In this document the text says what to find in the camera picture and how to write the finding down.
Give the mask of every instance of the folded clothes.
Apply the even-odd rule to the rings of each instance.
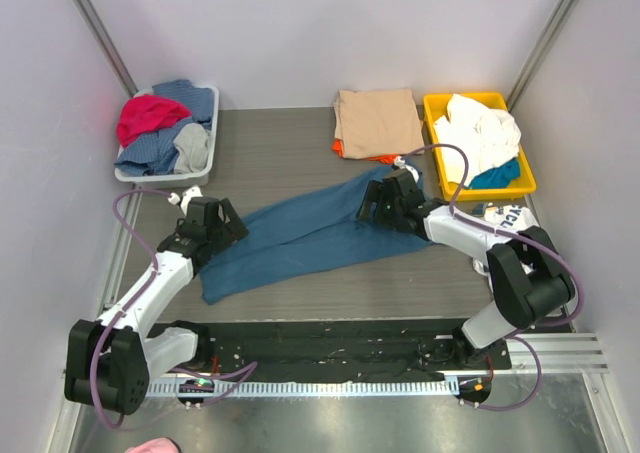
[[[342,158],[392,164],[396,156],[424,146],[422,124],[409,89],[340,90],[333,107],[333,150]]]
[[[469,188],[472,190],[506,188],[516,178],[520,178],[520,164],[514,158],[498,168],[491,168],[479,174],[471,181]]]
[[[469,160],[465,186],[481,173],[498,168],[518,156],[520,129],[507,111],[490,109],[460,95],[453,95],[447,105],[449,119],[434,123],[438,141],[461,148]],[[447,181],[460,183],[464,161],[457,151],[445,148],[442,159]]]
[[[174,173],[197,173],[204,170],[209,159],[210,133],[198,123],[191,123],[173,140],[178,150]]]
[[[212,304],[288,278],[428,246],[430,242],[417,236],[356,220],[369,181],[381,180],[389,171],[391,167],[380,166],[243,218],[249,236],[215,256],[200,272],[205,301]]]
[[[170,174],[178,160],[178,150],[173,145],[173,140],[190,123],[193,123],[193,118],[188,117],[171,128],[140,135],[122,150],[115,166],[131,176]]]
[[[153,93],[182,103],[191,112],[193,119],[211,129],[213,117],[213,90],[196,88],[189,80],[175,80],[153,87]]]
[[[116,127],[118,140],[126,148],[141,134],[169,128],[190,115],[188,108],[171,99],[153,95],[136,96],[122,108]]]

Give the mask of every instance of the white laundry basket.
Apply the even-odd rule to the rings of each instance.
[[[143,188],[179,188],[190,186],[204,186],[209,182],[209,172],[213,166],[213,153],[216,148],[216,132],[218,130],[218,104],[220,92],[215,86],[204,86],[213,91],[213,116],[211,117],[211,140],[209,141],[209,155],[204,170],[196,173],[181,173],[177,175],[149,175],[130,176],[116,167],[116,178],[125,183],[135,183]],[[153,95],[152,89],[140,90],[135,96]],[[118,149],[118,156],[122,153],[122,146]]]

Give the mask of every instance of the clothes pile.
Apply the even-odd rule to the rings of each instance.
[[[434,123],[438,141],[461,148],[469,160],[465,187],[470,189],[506,188],[520,177],[515,159],[520,152],[520,129],[507,111],[491,109],[471,98],[453,95],[447,116]],[[461,155],[442,149],[447,180],[460,183],[464,172]]]
[[[207,164],[213,91],[189,80],[153,87],[130,99],[116,133],[123,147],[115,166],[130,176],[195,173]]]
[[[342,158],[392,164],[424,146],[411,90],[340,90],[335,101],[333,150]]]

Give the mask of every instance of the gray table surface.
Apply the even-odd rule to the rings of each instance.
[[[331,151],[332,108],[222,111],[209,184],[203,193],[229,197],[240,215],[346,181],[377,163],[339,158]],[[417,157],[425,191],[440,196],[431,154]],[[476,203],[463,203],[470,208]],[[177,208],[147,195],[136,229],[157,245],[173,231]],[[149,263],[135,242],[121,294]],[[227,297],[208,306],[195,279],[171,302],[160,321],[309,320],[340,318],[468,317],[491,301],[486,280],[471,261],[446,246],[293,278]]]

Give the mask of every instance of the white wall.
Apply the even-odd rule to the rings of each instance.
[[[0,449],[45,451],[115,232],[125,94],[72,0],[0,0]]]
[[[584,277],[595,331],[640,447],[638,0],[581,0],[515,115],[541,220]]]
[[[222,107],[338,88],[508,94],[558,0],[92,0],[138,86],[208,80]]]

